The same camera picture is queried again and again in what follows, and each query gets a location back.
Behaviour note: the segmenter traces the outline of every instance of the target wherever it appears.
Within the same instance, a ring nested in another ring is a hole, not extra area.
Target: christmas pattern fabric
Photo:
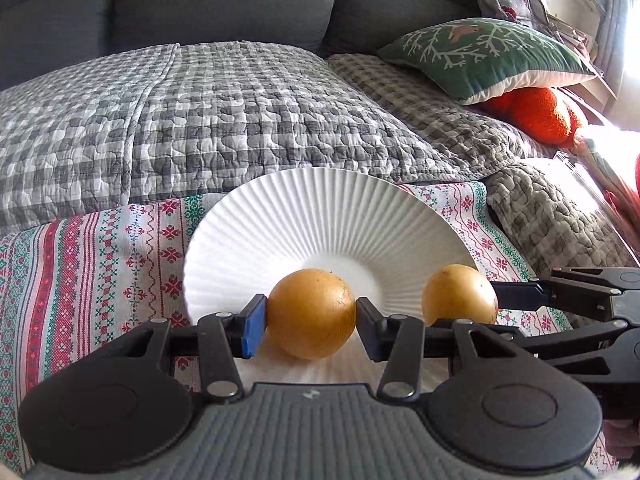
[[[401,187],[455,229],[489,279],[531,275],[489,220],[483,184]],[[184,255],[200,220],[223,196],[129,205],[0,238],[0,460],[19,474],[31,465],[17,409],[36,384],[148,319],[189,324]],[[498,322],[527,335],[570,328],[562,313],[548,308],[503,310]],[[194,360],[178,358],[175,370],[186,388],[196,387]],[[601,473],[614,464],[600,438],[588,467]]]

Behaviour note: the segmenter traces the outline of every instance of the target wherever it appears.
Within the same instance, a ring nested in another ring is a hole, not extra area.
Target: round fruit
[[[356,326],[356,302],[349,285],[320,269],[282,278],[269,295],[271,338],[301,359],[321,359],[347,342]]]
[[[495,324],[498,298],[489,280],[471,267],[453,264],[434,273],[422,291],[424,322],[472,319]]]

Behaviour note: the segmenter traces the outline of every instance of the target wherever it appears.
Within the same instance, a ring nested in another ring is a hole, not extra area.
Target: orange plush pillow
[[[481,104],[538,142],[570,148],[587,119],[568,96],[553,88],[519,88]]]

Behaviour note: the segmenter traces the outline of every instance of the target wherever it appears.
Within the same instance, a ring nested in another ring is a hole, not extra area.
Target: backpack
[[[485,18],[519,23],[562,43],[558,29],[549,21],[540,0],[478,0],[478,6]]]

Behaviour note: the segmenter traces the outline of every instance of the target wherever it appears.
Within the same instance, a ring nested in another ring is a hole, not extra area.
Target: plate
[[[415,196],[356,171],[297,168],[251,180],[205,215],[187,251],[184,295],[196,324],[213,312],[240,312],[284,276],[317,268],[342,277],[386,316],[422,318],[424,285],[449,264],[476,268],[456,232]],[[384,369],[369,361],[356,331],[319,361],[297,360],[267,337],[256,357],[236,364],[248,388],[254,381],[375,388]],[[433,389],[446,370],[430,360],[423,387]]]

